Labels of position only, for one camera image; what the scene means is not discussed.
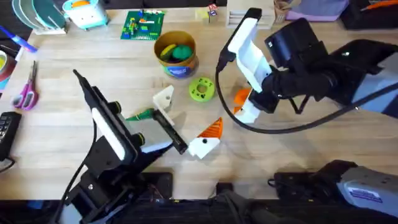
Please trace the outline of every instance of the scissors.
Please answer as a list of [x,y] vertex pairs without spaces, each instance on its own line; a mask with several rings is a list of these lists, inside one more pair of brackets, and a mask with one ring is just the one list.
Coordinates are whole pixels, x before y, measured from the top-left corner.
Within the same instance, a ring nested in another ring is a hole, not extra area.
[[12,105],[15,108],[20,108],[23,110],[32,109],[39,99],[39,94],[35,90],[35,78],[37,73],[37,62],[33,62],[32,70],[29,74],[29,79],[25,84],[24,89],[21,91],[19,95],[17,95],[12,100]]

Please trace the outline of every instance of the black cable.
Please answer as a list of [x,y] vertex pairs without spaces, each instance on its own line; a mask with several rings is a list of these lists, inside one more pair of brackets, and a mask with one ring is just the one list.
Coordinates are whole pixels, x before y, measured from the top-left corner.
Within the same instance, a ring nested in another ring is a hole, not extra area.
[[[93,142],[91,143],[90,150],[88,151],[88,153],[87,153],[85,158],[87,158],[87,156],[90,155],[90,152],[94,148],[94,143],[97,140],[97,124],[95,123],[94,120],[93,120],[93,129],[94,129],[93,130],[93,132],[94,132],[93,133]],[[66,201],[66,198],[67,198],[67,194],[69,193],[73,183],[75,182],[77,176],[79,175],[81,169],[83,168],[84,162],[85,162],[85,159],[83,159],[83,161],[81,162],[81,164],[77,168],[76,172],[74,173],[74,175],[70,179],[69,184],[68,184],[67,188],[65,189],[65,191],[64,191],[64,193],[62,195],[62,198],[61,198],[61,201],[60,201],[60,203],[59,203],[59,205],[57,207],[57,210],[55,211],[53,223],[58,223],[59,222],[59,219],[60,219],[60,216],[61,216],[61,213],[62,213],[62,208],[63,208],[63,205],[65,204],[65,201]]]
[[8,169],[10,169],[15,164],[15,160],[12,159],[11,157],[7,157],[6,159],[9,160],[11,163],[8,166],[6,166],[5,168],[1,169],[0,170],[0,174],[5,172],[5,171],[7,171]]
[[344,108],[342,108],[342,109],[340,109],[340,110],[338,110],[338,111],[336,111],[334,113],[331,113],[331,114],[329,114],[329,115],[327,115],[327,116],[325,116],[323,118],[320,118],[320,119],[318,119],[316,121],[313,121],[311,123],[308,123],[308,124],[296,126],[296,127],[293,127],[293,128],[285,128],[285,129],[260,129],[260,128],[255,128],[255,127],[249,126],[249,125],[241,122],[228,109],[228,106],[227,106],[227,104],[226,104],[226,102],[224,100],[224,97],[223,97],[223,94],[222,94],[221,88],[220,88],[220,83],[219,83],[220,71],[222,71],[222,68],[220,68],[220,66],[218,65],[217,69],[216,69],[215,82],[216,82],[217,94],[218,94],[218,96],[220,98],[220,101],[221,101],[221,104],[223,105],[224,110],[226,111],[226,113],[229,115],[229,117],[235,123],[240,125],[240,127],[245,128],[245,129],[250,130],[250,131],[254,131],[255,133],[262,133],[262,134],[287,134],[287,133],[294,133],[294,132],[298,132],[298,131],[303,131],[303,130],[306,130],[306,129],[314,128],[314,127],[317,127],[317,126],[319,126],[321,124],[324,124],[324,123],[326,123],[328,121],[331,121],[331,120],[333,120],[333,119],[335,119],[335,118],[337,118],[337,117],[339,117],[339,116],[341,116],[341,115],[343,115],[343,114],[345,114],[345,113],[347,113],[347,112],[349,112],[349,111],[351,111],[351,110],[353,110],[353,109],[355,109],[355,108],[357,108],[359,106],[362,106],[365,103],[376,99],[377,97],[380,97],[382,95],[385,95],[385,94],[387,94],[387,93],[389,93],[391,91],[394,91],[394,90],[398,89],[398,83],[389,85],[389,86],[387,86],[387,87],[385,87],[385,88],[383,88],[381,90],[378,90],[378,91],[375,91],[374,93],[369,94],[368,96],[365,96],[364,98],[362,98],[362,99],[360,99],[358,101],[355,101],[354,103],[352,103],[352,104],[350,104],[348,106],[345,106]]
[[225,200],[226,200],[226,203],[228,204],[229,209],[230,209],[231,212],[232,212],[232,216],[233,216],[234,219],[235,219],[235,223],[236,223],[236,224],[242,224],[242,223],[244,223],[244,218],[239,214],[238,210],[237,210],[236,207],[233,205],[233,203],[232,203],[231,199],[228,197],[228,195],[224,194],[223,196],[224,196],[224,198],[225,198]]

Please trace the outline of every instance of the tape roll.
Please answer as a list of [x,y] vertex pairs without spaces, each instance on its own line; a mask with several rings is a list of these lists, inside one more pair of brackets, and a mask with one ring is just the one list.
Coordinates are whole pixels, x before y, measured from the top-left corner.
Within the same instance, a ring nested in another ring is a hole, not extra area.
[[196,78],[189,84],[189,94],[192,99],[206,102],[212,99],[215,92],[214,83],[205,77]]

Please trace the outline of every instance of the orange part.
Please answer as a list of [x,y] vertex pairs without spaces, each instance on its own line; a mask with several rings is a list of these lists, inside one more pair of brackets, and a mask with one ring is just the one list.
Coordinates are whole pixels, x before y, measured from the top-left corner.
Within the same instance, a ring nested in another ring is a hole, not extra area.
[[375,9],[375,8],[379,8],[379,7],[385,7],[385,6],[392,6],[398,4],[397,0],[390,0],[390,1],[381,1],[375,4],[372,4],[368,7],[366,7],[366,9]]
[[246,98],[249,96],[250,91],[250,88],[239,90],[235,95],[234,103],[242,106],[246,101]]
[[242,109],[241,106],[235,106],[234,107],[234,114],[236,114],[238,111],[240,111]]
[[76,2],[72,3],[72,7],[86,6],[89,4],[90,4],[89,1],[76,1]]
[[198,135],[202,138],[221,138],[223,134],[223,118],[218,118],[216,122],[210,125],[204,132]]

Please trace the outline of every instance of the wooden table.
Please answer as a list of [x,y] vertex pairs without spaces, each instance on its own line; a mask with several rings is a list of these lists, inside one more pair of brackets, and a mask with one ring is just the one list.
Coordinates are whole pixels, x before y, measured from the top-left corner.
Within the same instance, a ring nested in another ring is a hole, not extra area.
[[[398,121],[368,111],[350,112],[320,127],[294,134],[251,133],[233,124],[218,97],[207,103],[188,95],[192,78],[176,80],[163,73],[154,53],[153,41],[120,40],[127,11],[108,11],[111,22],[85,32],[71,25],[67,35],[31,35],[37,54],[25,52],[0,99],[0,110],[10,111],[10,101],[18,94],[32,65],[39,61],[37,106],[23,112],[12,148],[17,161],[0,175],[0,199],[58,199],[75,169],[85,157],[93,134],[91,115],[72,69],[77,69],[109,100],[118,100],[123,115],[150,106],[152,95],[175,87],[170,116],[176,129],[192,139],[222,116],[221,144],[203,160],[180,155],[171,149],[148,171],[172,170],[175,198],[207,198],[219,179],[237,183],[245,196],[275,198],[266,180],[277,170],[317,170],[333,159],[354,161],[381,172],[398,174]],[[193,77],[214,77],[218,54],[232,30],[218,24],[204,26],[195,21],[193,9],[168,9],[163,33],[185,30],[197,43],[200,66]],[[256,44],[268,59],[263,40],[281,26],[260,30]],[[353,39],[373,39],[398,44],[396,30],[351,32],[338,22],[317,23],[312,27],[329,51]],[[221,74],[223,93],[232,108],[232,96],[245,84],[236,64]],[[286,128],[318,119],[338,107],[330,100],[310,100],[303,115],[295,115],[287,102],[275,114],[262,114],[256,126]]]

